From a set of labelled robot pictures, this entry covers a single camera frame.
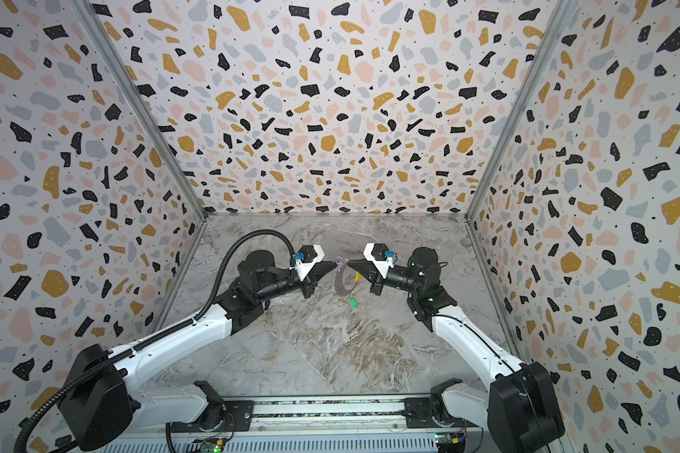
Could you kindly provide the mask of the aluminium mounting rail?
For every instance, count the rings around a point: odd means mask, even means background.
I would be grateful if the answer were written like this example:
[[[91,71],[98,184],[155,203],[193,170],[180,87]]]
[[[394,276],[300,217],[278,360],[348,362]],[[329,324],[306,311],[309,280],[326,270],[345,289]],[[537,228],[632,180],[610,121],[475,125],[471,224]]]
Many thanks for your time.
[[[494,440],[509,441],[515,448],[536,450],[560,438],[565,428],[561,412],[551,396],[533,396],[516,390],[500,394],[480,392],[464,384],[434,390],[422,396],[439,396],[452,417],[483,428]],[[407,428],[400,415],[406,398],[422,396],[297,396],[296,398],[230,398],[208,403],[222,405],[229,400],[253,400],[254,413],[249,430],[270,426],[370,426],[386,424],[393,430]],[[204,412],[196,400],[175,396],[171,389],[154,389],[140,394],[139,409],[130,423],[132,430],[191,423]]]

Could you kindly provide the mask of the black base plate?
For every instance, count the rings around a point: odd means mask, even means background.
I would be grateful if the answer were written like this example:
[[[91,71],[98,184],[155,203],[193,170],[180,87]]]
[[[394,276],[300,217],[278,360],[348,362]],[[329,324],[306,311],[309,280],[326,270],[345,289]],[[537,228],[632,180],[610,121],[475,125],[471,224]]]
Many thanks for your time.
[[[249,430],[255,402],[253,400],[229,400],[222,405],[210,403],[204,412],[191,423],[173,423],[173,433],[219,433],[245,432]]]
[[[472,422],[455,418],[445,409],[439,396],[406,398],[400,411],[407,428],[476,428]]]

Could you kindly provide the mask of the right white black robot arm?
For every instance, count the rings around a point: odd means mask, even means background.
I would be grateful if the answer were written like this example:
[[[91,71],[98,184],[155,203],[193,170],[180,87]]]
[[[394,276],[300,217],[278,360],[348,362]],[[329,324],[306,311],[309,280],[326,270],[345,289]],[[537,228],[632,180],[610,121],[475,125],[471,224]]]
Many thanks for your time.
[[[502,452],[537,452],[564,435],[550,372],[538,362],[523,362],[470,320],[442,285],[445,264],[434,249],[418,247],[400,265],[386,245],[369,243],[363,258],[347,265],[376,296],[386,288],[404,292],[413,317],[445,341],[483,384],[477,390],[462,379],[449,379],[433,387],[425,414],[438,426],[470,423]]]

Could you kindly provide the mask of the left green circuit board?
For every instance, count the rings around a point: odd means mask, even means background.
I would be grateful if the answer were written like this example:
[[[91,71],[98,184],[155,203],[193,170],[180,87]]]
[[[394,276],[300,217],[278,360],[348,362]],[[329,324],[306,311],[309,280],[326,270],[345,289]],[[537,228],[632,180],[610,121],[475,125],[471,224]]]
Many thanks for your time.
[[[199,452],[203,453],[223,453],[230,443],[229,438],[209,438],[204,439],[199,446]]]

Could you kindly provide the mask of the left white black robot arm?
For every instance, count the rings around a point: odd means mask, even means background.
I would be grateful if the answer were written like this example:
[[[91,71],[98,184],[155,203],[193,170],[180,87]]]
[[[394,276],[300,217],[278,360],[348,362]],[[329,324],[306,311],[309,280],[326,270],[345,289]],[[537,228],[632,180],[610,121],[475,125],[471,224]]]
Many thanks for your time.
[[[253,251],[238,264],[238,277],[212,298],[200,319],[188,317],[119,347],[91,345],[79,352],[67,378],[76,386],[58,403],[77,447],[83,451],[105,447],[141,424],[198,420],[208,427],[218,424],[219,415],[207,411],[218,411],[222,399],[206,383],[171,391],[166,403],[140,391],[171,364],[248,327],[272,299],[296,291],[309,298],[336,268],[318,245],[304,245],[294,258],[296,264],[283,269],[276,266],[271,252]]]

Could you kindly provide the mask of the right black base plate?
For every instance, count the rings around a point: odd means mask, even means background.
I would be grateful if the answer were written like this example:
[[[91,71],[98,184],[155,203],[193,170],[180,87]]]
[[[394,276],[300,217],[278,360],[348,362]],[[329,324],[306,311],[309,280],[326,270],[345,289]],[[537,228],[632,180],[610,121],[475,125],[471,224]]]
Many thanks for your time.
[[[400,411],[407,428],[476,428],[472,422],[455,418],[445,409],[439,396],[406,398]]]

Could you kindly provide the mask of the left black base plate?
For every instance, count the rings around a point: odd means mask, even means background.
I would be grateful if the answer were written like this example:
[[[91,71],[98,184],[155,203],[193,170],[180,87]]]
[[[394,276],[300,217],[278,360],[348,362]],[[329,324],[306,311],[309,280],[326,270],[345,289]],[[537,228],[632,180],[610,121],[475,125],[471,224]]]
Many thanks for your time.
[[[191,423],[173,423],[173,433],[219,433],[245,432],[249,430],[255,402],[253,400],[229,400],[222,405],[210,403],[204,412]]]

